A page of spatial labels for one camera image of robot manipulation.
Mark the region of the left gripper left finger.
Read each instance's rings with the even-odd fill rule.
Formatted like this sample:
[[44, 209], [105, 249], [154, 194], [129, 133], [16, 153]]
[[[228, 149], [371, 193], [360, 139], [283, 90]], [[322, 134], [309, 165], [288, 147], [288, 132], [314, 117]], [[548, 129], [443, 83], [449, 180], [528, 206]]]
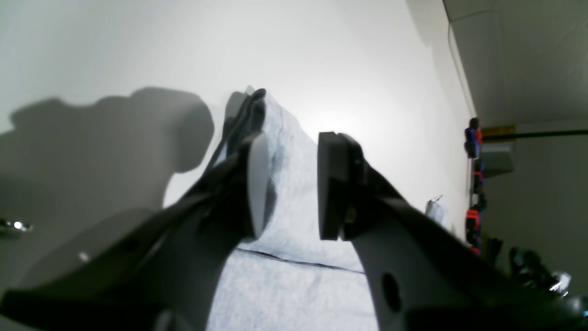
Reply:
[[267, 225], [265, 98], [244, 99], [174, 205], [65, 275], [7, 291], [2, 316], [42, 331], [204, 331], [227, 259]]

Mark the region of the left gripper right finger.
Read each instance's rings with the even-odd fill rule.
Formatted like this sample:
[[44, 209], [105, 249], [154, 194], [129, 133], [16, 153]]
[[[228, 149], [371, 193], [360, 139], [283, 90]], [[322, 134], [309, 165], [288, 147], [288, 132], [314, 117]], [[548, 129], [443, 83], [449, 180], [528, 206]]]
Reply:
[[577, 331], [582, 300], [523, 287], [415, 209], [343, 133], [317, 149], [322, 240], [350, 241], [381, 331]]

